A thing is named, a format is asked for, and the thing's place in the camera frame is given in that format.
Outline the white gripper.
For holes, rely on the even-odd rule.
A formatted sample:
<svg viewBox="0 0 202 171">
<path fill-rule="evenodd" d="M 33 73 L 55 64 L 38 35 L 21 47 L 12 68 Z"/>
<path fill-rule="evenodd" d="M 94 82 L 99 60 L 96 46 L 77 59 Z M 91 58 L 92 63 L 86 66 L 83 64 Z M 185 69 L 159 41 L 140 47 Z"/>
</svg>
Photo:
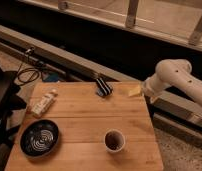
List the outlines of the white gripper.
<svg viewBox="0 0 202 171">
<path fill-rule="evenodd" d="M 129 91 L 128 96 L 140 96 L 143 91 L 146 96 L 154 97 L 158 96 L 163 91 L 163 89 L 164 83 L 158 78 L 157 75 L 152 75 L 142 83 L 142 90 L 141 86 L 138 85 Z"/>
</svg>

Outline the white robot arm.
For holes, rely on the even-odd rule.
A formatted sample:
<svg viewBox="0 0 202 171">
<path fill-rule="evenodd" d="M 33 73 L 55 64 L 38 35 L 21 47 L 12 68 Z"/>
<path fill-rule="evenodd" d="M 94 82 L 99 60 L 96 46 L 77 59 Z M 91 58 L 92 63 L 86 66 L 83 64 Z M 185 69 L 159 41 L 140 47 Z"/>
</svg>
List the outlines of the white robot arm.
<svg viewBox="0 0 202 171">
<path fill-rule="evenodd" d="M 157 97 L 165 89 L 176 87 L 202 107 L 202 80 L 191 72 L 192 65 L 186 59 L 161 60 L 155 67 L 155 73 L 131 89 L 128 95 Z"/>
</svg>

